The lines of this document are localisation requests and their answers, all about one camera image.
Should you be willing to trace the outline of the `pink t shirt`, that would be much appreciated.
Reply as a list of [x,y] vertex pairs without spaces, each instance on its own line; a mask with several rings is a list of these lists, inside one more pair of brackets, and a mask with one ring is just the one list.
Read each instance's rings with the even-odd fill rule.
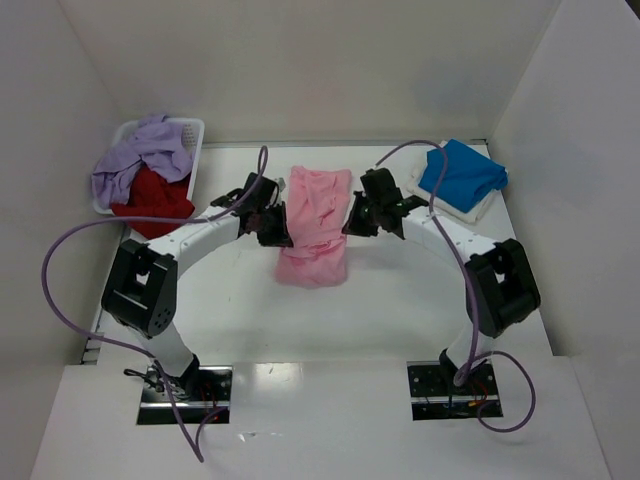
[[342,227],[351,182],[348,169],[291,169],[286,223],[293,245],[280,250],[275,267],[278,283],[314,289],[346,280],[347,237]]

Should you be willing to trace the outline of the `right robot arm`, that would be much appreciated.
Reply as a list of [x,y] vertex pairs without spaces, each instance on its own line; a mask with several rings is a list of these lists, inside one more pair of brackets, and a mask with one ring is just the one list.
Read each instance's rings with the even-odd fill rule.
[[442,216],[424,199],[403,197],[391,172],[370,169],[360,177],[363,189],[342,233],[375,237],[383,230],[423,247],[460,271],[470,324],[440,355],[452,381],[460,386],[493,341],[524,321],[541,304],[541,296],[523,245],[479,235]]

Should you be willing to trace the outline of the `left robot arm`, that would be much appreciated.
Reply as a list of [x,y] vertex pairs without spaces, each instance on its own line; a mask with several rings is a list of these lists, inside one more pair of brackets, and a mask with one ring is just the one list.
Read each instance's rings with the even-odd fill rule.
[[116,252],[101,306],[134,332],[174,389],[189,395],[201,383],[197,356],[173,323],[178,280],[216,249],[254,233],[263,247],[291,247],[281,192],[284,180],[249,174],[245,185],[210,203],[201,215],[161,237],[129,239]]

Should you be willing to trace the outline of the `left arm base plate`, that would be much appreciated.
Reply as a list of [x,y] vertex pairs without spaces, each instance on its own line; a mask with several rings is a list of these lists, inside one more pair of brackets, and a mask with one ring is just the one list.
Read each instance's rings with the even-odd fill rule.
[[[138,409],[137,424],[176,425],[169,395],[159,373],[154,367],[145,372],[124,369],[127,377],[143,382]],[[186,425],[208,423],[228,424],[233,370],[229,366],[204,366],[200,368],[200,384],[191,393],[174,390],[178,412]]]

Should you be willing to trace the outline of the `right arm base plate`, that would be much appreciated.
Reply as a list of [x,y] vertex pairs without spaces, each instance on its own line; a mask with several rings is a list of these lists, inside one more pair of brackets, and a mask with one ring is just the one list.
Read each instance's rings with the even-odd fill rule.
[[500,418],[503,411],[493,367],[483,361],[462,387],[455,387],[438,362],[407,364],[414,421]]

